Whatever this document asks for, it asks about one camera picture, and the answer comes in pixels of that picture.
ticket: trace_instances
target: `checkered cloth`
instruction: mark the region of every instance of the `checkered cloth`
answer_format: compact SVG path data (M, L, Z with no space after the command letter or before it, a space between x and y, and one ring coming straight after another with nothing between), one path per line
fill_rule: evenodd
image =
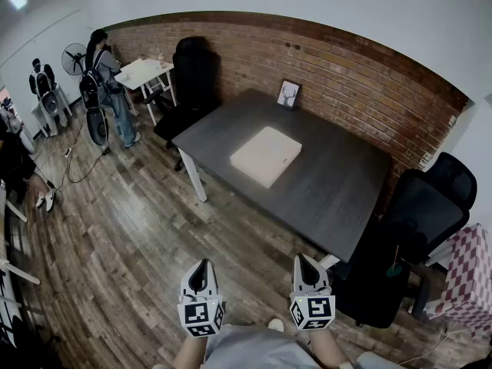
M480 224L465 227L450 239L453 253L447 272L447 289L433 310L477 333L492 330L492 252Z

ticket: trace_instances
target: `wooden floor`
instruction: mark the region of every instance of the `wooden floor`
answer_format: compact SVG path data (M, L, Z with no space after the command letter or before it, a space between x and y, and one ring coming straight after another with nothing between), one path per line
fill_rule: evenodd
M186 171L172 169L176 150L153 134L146 108L139 111L140 143L126 149L112 132L112 153L78 184L63 180L60 154L75 140L81 108L70 128L36 141L42 148L36 163L56 186L64 184L50 214L35 209L28 194L28 224L14 225L15 263L42 281L21 281L29 320L61 336L59 354L70 368L170 366L185 337L176 309L181 277L209 258L227 301L226 323L265 324L278 316L294 331L288 312L292 259L298 252L317 259L323 253L203 171L208 201L198 201ZM71 179L81 178L99 154L84 124ZM443 284L439 272L432 278L434 286ZM374 351L398 362L435 347L445 323L421 323L401 310L387 330L357 328L337 312L331 328L352 359ZM458 368L488 351L488 340L453 334L409 365Z

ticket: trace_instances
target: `white wall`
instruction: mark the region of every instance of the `white wall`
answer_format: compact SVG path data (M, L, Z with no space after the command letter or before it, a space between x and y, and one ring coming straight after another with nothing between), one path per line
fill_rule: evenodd
M468 224L481 223L488 230L492 245L492 94L471 105L441 145L429 168L442 151L450 153L465 164L477 179L477 199L470 210ZM447 268L449 258L439 261Z
M492 91L492 0L89 0L95 27L204 10L263 12L342 28L399 51L477 101Z
M451 154L477 179L477 200L470 211L470 223L480 222L492 233L492 105L483 100L474 108L474 118Z
M39 129L31 114L37 101L28 81L32 60L39 58L50 64L69 102L79 97L78 77L64 71L62 52L72 42L86 45L89 40L87 0L32 0L25 9L2 18L0 28L0 76L27 129L34 135Z

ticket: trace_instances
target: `backpack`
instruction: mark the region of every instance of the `backpack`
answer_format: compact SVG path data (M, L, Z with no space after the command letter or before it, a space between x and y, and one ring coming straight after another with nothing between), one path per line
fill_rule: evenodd
M92 67L82 73L82 78L78 85L78 90L80 91L80 96L82 96L86 109L99 108L101 101L108 94L108 89L98 71L99 62L103 53L103 49L98 52Z
M45 73L45 65L42 65L39 72L33 70L32 76L36 85L36 94L39 98L52 90L52 81Z

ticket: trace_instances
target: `power strip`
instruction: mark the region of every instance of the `power strip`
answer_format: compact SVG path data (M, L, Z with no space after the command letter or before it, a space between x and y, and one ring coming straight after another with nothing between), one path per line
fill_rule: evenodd
M68 148L65 153L63 154L65 156L65 158L68 158L68 156L71 154L71 150L73 149L74 147L71 146L70 148Z

